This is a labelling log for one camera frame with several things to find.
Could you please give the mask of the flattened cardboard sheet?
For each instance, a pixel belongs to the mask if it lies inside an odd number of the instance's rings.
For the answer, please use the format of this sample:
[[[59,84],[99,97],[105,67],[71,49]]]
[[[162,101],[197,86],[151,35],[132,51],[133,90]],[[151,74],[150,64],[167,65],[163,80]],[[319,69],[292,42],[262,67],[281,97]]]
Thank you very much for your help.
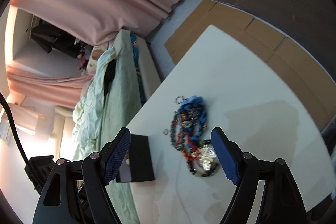
[[[177,64],[205,29],[213,25],[246,46],[271,67],[307,109],[320,130],[335,117],[335,82],[299,43],[246,12],[202,0],[165,43]]]

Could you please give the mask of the white table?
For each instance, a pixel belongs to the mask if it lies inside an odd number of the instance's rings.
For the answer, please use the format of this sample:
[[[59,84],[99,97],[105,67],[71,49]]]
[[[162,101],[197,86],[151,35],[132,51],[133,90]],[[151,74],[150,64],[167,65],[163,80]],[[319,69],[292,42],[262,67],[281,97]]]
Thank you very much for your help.
[[[131,185],[141,223],[219,223],[235,191],[222,169],[192,175],[163,134],[182,97],[203,97],[207,131],[258,159],[283,158],[307,210],[335,189],[335,175],[320,131],[286,83],[248,48],[209,26],[128,124],[149,138],[155,180]]]

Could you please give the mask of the dark hanging clothes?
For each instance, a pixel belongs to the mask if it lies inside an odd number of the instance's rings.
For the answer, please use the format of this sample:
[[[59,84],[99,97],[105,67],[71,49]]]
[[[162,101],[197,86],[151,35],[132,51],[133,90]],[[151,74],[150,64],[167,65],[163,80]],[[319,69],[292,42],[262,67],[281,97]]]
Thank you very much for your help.
[[[47,53],[57,50],[75,59],[87,46],[87,43],[44,20],[31,29],[30,38]]]

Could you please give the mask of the green bed quilt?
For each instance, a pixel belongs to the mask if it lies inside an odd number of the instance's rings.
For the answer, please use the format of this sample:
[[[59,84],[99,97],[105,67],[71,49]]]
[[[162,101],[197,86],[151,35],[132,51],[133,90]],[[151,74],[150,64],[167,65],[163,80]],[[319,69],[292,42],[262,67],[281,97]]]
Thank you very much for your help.
[[[112,141],[141,109],[132,33],[121,30],[97,61],[87,92],[73,111],[72,160],[83,160]]]

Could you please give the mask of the patterned pillow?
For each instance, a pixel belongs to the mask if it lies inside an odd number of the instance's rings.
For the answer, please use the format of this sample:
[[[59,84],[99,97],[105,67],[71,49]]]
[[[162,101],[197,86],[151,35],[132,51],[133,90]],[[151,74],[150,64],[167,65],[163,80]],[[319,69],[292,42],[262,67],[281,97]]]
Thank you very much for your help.
[[[102,44],[102,45],[97,45],[97,46],[93,47],[93,49],[90,53],[90,57],[88,59],[86,73],[88,73],[90,75],[94,75],[96,73],[98,59],[108,49],[108,47],[109,47],[108,43],[105,43],[105,44]]]

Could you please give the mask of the black jewelry box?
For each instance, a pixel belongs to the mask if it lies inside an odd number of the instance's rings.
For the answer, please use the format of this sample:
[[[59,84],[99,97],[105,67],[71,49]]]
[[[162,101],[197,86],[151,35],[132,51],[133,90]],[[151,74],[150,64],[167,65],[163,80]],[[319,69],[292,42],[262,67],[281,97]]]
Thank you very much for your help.
[[[147,136],[131,134],[129,149],[116,176],[117,183],[154,181],[155,175]]]

